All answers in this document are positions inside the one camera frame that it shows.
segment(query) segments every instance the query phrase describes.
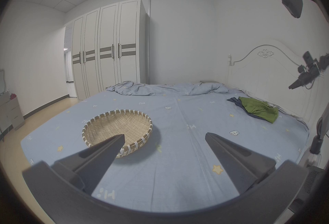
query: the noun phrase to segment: bed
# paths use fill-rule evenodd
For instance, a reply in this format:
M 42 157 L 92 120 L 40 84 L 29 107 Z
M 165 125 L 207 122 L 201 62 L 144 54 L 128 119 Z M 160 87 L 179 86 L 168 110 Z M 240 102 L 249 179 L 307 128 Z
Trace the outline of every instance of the bed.
M 140 150 L 115 159 L 92 196 L 146 212 L 213 206 L 239 193 L 205 142 L 207 132 L 274 158 L 276 167 L 288 159 L 295 163 L 301 159 L 320 83 L 314 85 L 316 90 L 286 89 L 298 77 L 300 64 L 302 58 L 281 43 L 260 43 L 241 60 L 233 62 L 229 56 L 225 86 L 180 84 L 173 90 L 147 85 L 135 90 L 142 86 L 121 84 L 53 117 L 25 137 L 21 146 L 31 164 L 41 160 L 53 164 L 88 148 L 81 132 L 92 117 L 111 110 L 139 110 L 153 121 L 151 137 Z M 269 83 L 271 75 L 279 75 L 283 84 Z M 283 111 L 271 124 L 227 101 L 247 95 L 284 107 Z M 306 123 L 296 117 L 306 117 Z

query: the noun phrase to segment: cable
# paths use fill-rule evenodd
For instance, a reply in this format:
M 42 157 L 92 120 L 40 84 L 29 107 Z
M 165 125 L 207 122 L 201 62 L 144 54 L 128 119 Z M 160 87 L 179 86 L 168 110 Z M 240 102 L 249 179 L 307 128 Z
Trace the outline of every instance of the cable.
M 312 85 L 310 86 L 310 88 L 307 88 L 306 86 L 305 86 L 305 88 L 306 88 L 307 90 L 310 90 L 310 89 L 313 87 L 314 81 L 315 81 L 315 79 L 313 80 Z

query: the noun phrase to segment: basket rim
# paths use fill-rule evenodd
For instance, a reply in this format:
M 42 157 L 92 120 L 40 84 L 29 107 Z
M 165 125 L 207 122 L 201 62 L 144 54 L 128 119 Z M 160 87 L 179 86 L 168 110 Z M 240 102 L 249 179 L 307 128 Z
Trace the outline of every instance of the basket rim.
M 86 136 L 85 136 L 85 131 L 92 124 L 92 120 L 96 121 L 97 119 L 101 119 L 102 117 L 106 117 L 106 116 L 109 116 L 109 115 L 117 115 L 117 114 L 119 115 L 119 114 L 122 114 L 122 113 L 126 114 L 127 112 L 129 112 L 131 114 L 134 114 L 134 115 L 144 116 L 145 119 L 149 122 L 149 129 L 137 141 L 132 142 L 132 143 L 129 143 L 127 145 L 124 145 L 121 148 L 120 153 L 118 154 L 118 156 L 119 155 L 122 156 L 126 152 L 128 152 L 128 154 L 129 154 L 132 151 L 132 149 L 137 150 L 141 145 L 145 144 L 145 142 L 150 137 L 150 133 L 153 130 L 153 122 L 152 122 L 151 118 L 146 113 L 141 112 L 141 111 L 131 110 L 131 109 L 116 109 L 116 110 L 112 110 L 112 111 L 108 111 L 108 112 L 99 114 L 99 115 L 91 118 L 89 121 L 87 121 L 87 123 L 84 125 L 84 127 L 82 129 L 82 140 L 85 142 L 85 144 L 88 147 L 93 146 L 93 144 L 92 143 L 89 143 L 89 141 L 86 139 Z

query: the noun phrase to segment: wardrobe door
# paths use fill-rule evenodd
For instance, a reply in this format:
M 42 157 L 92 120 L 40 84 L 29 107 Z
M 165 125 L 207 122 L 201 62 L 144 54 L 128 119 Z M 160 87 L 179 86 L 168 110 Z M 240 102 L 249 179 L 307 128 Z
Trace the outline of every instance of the wardrobe door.
M 118 77 L 119 82 L 137 82 L 136 71 L 136 0 L 120 2 L 117 43 L 118 43 Z
M 72 34 L 72 66 L 74 84 L 77 91 L 77 98 L 84 100 L 87 94 L 84 88 L 83 68 L 82 68 L 82 52 L 81 52 L 81 30 L 83 17 L 74 21 Z
M 117 14 L 119 3 L 102 7 L 98 24 L 98 70 L 101 90 L 118 83 Z
M 99 10 L 88 13 L 84 24 L 83 58 L 84 70 L 86 74 L 85 84 L 88 89 L 89 96 L 100 92 L 96 71 L 98 17 Z

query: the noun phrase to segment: folded clothes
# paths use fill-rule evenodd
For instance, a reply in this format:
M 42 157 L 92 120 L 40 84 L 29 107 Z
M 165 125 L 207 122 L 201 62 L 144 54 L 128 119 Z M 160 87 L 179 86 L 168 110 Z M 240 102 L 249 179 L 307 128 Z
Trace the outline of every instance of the folded clothes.
M 253 118 L 256 118 L 256 119 L 265 120 L 264 118 L 261 118 L 261 117 L 259 117 L 259 116 L 257 116 L 257 115 L 254 115 L 254 114 L 250 114 L 250 113 L 248 113 L 247 110 L 245 109 L 245 107 L 242 105 L 240 99 L 236 99 L 235 97 L 232 97 L 232 98 L 227 99 L 227 100 L 230 101 L 230 102 L 235 103 L 236 106 L 242 108 L 242 109 L 247 113 L 247 115 L 249 115 L 249 116 L 251 116 L 251 117 L 253 117 Z
M 274 123 L 278 118 L 279 109 L 277 107 L 271 107 L 267 102 L 246 97 L 239 97 L 239 99 L 249 114 L 264 118 L 270 123 Z

